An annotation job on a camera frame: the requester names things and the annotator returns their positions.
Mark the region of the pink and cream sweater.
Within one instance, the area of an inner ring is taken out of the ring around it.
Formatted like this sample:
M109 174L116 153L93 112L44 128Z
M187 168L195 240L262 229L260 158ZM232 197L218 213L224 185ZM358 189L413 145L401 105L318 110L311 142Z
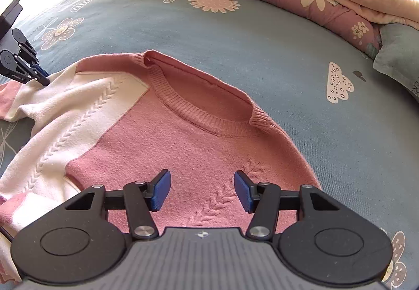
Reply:
M1 119L34 121L1 177L1 226L15 235L94 184L109 190L163 169L167 226L248 226L234 173L296 190L317 185L286 132L245 92L162 53L103 54L35 81L1 85Z

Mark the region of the blue floral bed sheet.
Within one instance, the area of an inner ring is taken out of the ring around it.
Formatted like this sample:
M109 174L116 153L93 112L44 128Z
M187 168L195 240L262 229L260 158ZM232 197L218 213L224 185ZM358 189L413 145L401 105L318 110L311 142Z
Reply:
M153 50L245 92L292 140L316 186L391 238L389 289L418 287L418 102L361 50L260 0L64 0L17 27L49 74ZM1 177L34 121L1 119Z

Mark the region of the grey-green flower pillow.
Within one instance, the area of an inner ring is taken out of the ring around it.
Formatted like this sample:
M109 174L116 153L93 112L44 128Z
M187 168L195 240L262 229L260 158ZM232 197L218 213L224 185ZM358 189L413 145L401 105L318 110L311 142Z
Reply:
M419 32L398 23L379 29L382 47L373 60L373 68L404 86L418 101Z

